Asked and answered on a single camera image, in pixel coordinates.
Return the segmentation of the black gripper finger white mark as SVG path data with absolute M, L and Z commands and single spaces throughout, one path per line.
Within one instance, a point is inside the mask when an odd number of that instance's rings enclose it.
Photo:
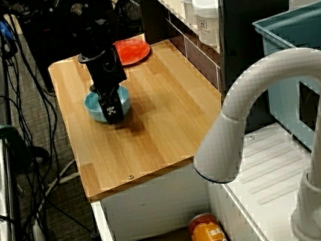
M 119 123 L 124 119 L 121 100 L 117 92 L 113 92 L 109 96 L 101 95 L 98 97 L 98 103 L 109 125 Z

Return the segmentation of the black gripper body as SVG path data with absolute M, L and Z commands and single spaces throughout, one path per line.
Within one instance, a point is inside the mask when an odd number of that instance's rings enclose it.
M 126 74 L 114 44 L 104 48 L 82 48 L 78 61 L 89 71 L 99 96 L 109 96 L 126 80 Z

